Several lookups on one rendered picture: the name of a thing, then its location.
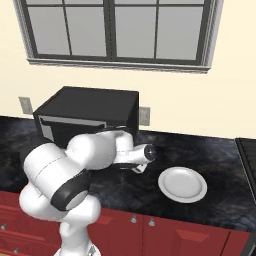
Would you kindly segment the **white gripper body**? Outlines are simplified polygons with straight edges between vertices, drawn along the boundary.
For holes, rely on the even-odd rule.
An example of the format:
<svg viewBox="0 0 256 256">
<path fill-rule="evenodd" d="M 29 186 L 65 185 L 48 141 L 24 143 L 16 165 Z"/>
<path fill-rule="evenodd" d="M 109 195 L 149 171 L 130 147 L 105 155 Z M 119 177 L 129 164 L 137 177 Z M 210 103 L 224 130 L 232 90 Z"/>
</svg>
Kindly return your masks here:
<svg viewBox="0 0 256 256">
<path fill-rule="evenodd" d="M 146 164 L 134 164 L 131 168 L 136 174 L 142 174 L 147 168 Z"/>
</svg>

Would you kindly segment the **white round plate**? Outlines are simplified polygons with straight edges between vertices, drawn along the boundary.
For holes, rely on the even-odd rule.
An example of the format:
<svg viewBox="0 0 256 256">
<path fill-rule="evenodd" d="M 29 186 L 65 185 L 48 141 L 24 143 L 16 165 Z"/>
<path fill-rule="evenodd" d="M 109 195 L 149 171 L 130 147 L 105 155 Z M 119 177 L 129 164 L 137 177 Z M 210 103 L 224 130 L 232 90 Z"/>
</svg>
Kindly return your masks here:
<svg viewBox="0 0 256 256">
<path fill-rule="evenodd" d="M 207 193 L 205 179 L 196 171 L 185 167 L 170 167 L 158 177 L 161 192 L 179 203 L 195 203 Z"/>
</svg>

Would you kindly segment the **red cupboard door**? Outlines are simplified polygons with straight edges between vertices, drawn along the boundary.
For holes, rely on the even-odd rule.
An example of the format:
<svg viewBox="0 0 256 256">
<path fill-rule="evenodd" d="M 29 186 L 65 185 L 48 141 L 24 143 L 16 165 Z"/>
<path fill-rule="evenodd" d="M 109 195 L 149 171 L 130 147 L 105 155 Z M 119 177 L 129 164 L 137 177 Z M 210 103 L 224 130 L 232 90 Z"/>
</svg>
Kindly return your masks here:
<svg viewBox="0 0 256 256">
<path fill-rule="evenodd" d="M 247 232 L 232 231 L 230 235 L 231 256 L 240 256 L 249 234 Z"/>
<path fill-rule="evenodd" d="M 145 216 L 143 256 L 221 256 L 228 237 L 225 229 Z"/>
<path fill-rule="evenodd" d="M 136 223 L 130 222 L 132 215 L 136 215 Z M 101 256 L 142 256 L 140 214 L 102 208 L 99 219 L 88 226 L 88 233 Z"/>
</svg>

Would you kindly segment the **black toaster oven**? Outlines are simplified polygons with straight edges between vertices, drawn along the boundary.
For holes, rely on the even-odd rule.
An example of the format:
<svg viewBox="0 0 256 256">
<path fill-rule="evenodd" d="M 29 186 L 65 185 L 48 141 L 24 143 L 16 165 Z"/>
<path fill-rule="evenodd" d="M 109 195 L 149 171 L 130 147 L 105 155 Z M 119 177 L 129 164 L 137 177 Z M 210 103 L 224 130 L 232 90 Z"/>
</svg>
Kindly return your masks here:
<svg viewBox="0 0 256 256">
<path fill-rule="evenodd" d="M 65 148 L 78 134 L 123 127 L 136 137 L 137 91 L 64 86 L 34 113 L 40 136 Z"/>
</svg>

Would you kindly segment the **black hob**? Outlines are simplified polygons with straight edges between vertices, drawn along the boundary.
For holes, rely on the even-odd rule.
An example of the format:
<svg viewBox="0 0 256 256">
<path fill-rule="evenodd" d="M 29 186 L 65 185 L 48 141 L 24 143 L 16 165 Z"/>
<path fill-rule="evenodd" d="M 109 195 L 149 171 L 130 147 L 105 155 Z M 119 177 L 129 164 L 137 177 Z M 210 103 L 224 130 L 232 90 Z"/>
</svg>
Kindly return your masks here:
<svg viewBox="0 0 256 256">
<path fill-rule="evenodd" d="M 256 139 L 236 138 L 235 142 L 256 203 Z"/>
</svg>

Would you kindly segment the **red drawer front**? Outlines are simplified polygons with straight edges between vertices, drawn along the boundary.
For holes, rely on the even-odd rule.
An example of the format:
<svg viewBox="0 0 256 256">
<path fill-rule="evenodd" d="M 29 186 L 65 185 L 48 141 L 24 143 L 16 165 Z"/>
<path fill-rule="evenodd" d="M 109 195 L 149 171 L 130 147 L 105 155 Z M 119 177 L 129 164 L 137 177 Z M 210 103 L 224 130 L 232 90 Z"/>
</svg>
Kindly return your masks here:
<svg viewBox="0 0 256 256">
<path fill-rule="evenodd" d="M 19 248 L 18 254 L 13 253 L 15 248 Z M 42 239 L 7 231 L 0 232 L 0 253 L 10 256 L 53 256 L 57 251 L 56 245 L 46 243 Z"/>
<path fill-rule="evenodd" d="M 0 205 L 0 226 L 6 224 L 7 231 L 31 236 L 49 243 L 58 243 L 60 236 L 55 222 L 38 220 L 23 213 L 19 208 Z"/>
</svg>

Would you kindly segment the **grey framed window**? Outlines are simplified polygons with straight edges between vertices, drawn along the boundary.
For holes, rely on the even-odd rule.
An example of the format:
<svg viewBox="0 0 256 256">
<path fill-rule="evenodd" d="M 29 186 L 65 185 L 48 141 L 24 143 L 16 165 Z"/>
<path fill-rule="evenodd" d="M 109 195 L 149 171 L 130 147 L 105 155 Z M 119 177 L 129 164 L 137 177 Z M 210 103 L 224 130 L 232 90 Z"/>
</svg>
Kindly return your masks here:
<svg viewBox="0 0 256 256">
<path fill-rule="evenodd" d="M 206 73 L 224 0 L 13 0 L 38 65 Z"/>
</svg>

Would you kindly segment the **grey wall outlet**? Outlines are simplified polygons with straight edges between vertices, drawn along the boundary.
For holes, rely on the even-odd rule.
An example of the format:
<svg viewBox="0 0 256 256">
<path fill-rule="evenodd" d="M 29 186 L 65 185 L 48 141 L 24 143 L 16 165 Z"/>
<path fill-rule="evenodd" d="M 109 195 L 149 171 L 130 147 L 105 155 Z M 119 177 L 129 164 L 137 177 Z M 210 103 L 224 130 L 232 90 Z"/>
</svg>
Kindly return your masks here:
<svg viewBox="0 0 256 256">
<path fill-rule="evenodd" d="M 149 107 L 139 108 L 139 124 L 142 126 L 150 125 L 150 108 Z"/>
<path fill-rule="evenodd" d="M 20 97 L 19 98 L 22 112 L 27 115 L 33 114 L 33 108 L 29 97 Z"/>
</svg>

